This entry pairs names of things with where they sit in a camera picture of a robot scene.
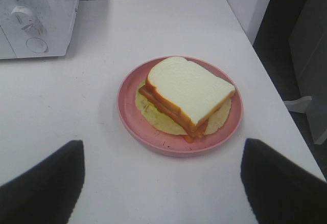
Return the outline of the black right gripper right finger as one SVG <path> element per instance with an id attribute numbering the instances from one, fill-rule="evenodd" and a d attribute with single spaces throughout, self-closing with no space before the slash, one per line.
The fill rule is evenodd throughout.
<path id="1" fill-rule="evenodd" d="M 326 223 L 326 182 L 264 142 L 245 141 L 240 177 L 258 223 Z"/>

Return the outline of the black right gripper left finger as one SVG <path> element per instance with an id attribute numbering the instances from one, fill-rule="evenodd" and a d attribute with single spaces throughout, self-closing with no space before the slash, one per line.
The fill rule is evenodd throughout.
<path id="1" fill-rule="evenodd" d="M 84 179 L 83 141 L 69 141 L 1 186 L 1 223 L 68 223 Z"/>

